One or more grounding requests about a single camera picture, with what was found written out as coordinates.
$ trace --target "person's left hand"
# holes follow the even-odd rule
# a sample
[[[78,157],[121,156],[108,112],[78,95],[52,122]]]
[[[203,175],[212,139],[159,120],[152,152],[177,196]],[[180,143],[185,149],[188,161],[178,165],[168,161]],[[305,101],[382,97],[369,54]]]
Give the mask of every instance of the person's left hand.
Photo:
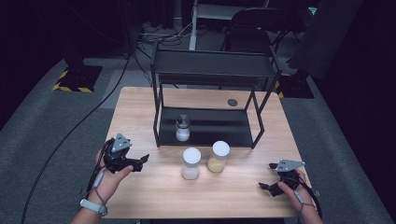
[[[100,152],[101,150],[99,150],[96,154],[96,161],[99,160]],[[103,158],[100,161],[100,166],[105,167],[105,162],[103,161]],[[103,168],[101,172],[103,172],[104,175],[102,181],[97,187],[97,192],[95,190],[92,190],[88,200],[93,203],[106,204],[111,196],[113,196],[113,194],[116,192],[121,180],[125,178],[128,174],[130,174],[133,169],[134,167],[131,165],[123,168],[115,174],[112,174],[106,169],[106,167]]]

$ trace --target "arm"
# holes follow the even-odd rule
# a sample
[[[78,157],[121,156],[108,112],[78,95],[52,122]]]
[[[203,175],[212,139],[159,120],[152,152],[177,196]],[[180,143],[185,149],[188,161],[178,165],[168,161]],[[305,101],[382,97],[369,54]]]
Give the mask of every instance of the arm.
[[[101,166],[102,167],[104,166],[103,160],[101,160]],[[133,166],[127,166],[115,174],[111,174],[111,172],[104,170],[103,171],[104,176],[99,186],[97,187],[97,192],[96,190],[92,190],[90,196],[88,197],[88,200],[93,203],[106,204],[107,201],[111,198],[111,196],[116,192],[117,187],[119,186],[121,180],[125,178],[128,174],[130,174],[133,169],[134,169]],[[76,214],[76,216],[74,217],[71,223],[96,224],[96,223],[100,223],[101,218],[102,216],[100,214],[93,212],[90,209],[82,207],[78,211],[78,213]]]
[[[305,182],[305,174],[303,172],[301,172],[300,170],[296,170],[296,172],[300,176],[300,178]],[[308,191],[306,191],[306,189],[304,189],[303,186],[299,185],[296,191],[301,195],[301,197],[304,200],[304,203],[307,203],[307,204],[300,203],[299,200],[297,199],[297,196],[294,193],[294,190],[289,188],[288,185],[284,184],[283,182],[278,182],[277,185],[283,190],[283,192],[285,192],[285,194],[288,195],[292,206],[297,211],[301,212],[301,216],[302,216],[305,224],[323,223],[323,221],[320,219],[315,207],[307,205],[307,204],[313,204],[313,202],[312,202],[312,198],[309,195]]]

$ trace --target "gray carpet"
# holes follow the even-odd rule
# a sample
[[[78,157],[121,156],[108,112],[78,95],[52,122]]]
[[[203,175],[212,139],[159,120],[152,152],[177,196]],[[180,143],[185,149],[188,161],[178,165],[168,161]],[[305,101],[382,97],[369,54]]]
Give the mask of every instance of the gray carpet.
[[[187,49],[184,37],[178,46]],[[198,36],[197,49],[218,50],[222,34],[207,32]],[[298,42],[291,35],[279,49],[281,62],[293,53]],[[150,54],[149,46],[143,49]],[[136,51],[149,73],[149,59]],[[40,80],[0,132],[3,159],[0,223],[21,221],[23,207],[35,178],[53,150],[67,136],[49,161],[36,185],[24,223],[68,223],[78,210],[94,166],[93,157],[106,141],[106,133],[122,86],[148,86],[149,82],[134,58],[113,95],[100,107],[117,84],[125,59],[86,59],[85,64],[104,67],[94,93],[53,91],[66,64],[60,61]],[[306,162],[314,191],[326,223],[392,223],[370,181],[359,166],[347,140],[312,80],[315,99],[283,98],[297,146]],[[73,128],[96,108],[77,128]],[[248,223],[249,220],[227,220]],[[286,223],[296,223],[295,218]],[[135,223],[129,219],[105,219],[104,223]],[[188,220],[156,220],[154,223],[190,223]],[[195,220],[194,223],[208,223]]]

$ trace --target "jar with white contents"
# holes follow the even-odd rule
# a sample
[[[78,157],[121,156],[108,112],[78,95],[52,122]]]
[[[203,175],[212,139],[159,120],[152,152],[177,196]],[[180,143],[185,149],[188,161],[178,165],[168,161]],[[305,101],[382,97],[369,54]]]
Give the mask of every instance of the jar with white contents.
[[[187,115],[179,115],[176,120],[176,138],[185,142],[190,138],[190,119]]]
[[[188,180],[196,179],[200,173],[200,160],[201,152],[197,148],[187,148],[183,153],[183,166],[181,167],[181,175]]]

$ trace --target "white jar lid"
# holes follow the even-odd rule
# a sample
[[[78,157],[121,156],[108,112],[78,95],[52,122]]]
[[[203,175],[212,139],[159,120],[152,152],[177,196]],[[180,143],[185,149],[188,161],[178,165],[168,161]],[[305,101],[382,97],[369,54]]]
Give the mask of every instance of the white jar lid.
[[[195,147],[189,147],[183,153],[184,164],[188,167],[195,167],[201,160],[201,152]]]
[[[224,141],[217,141],[213,144],[213,156],[218,160],[223,160],[230,153],[230,146]]]

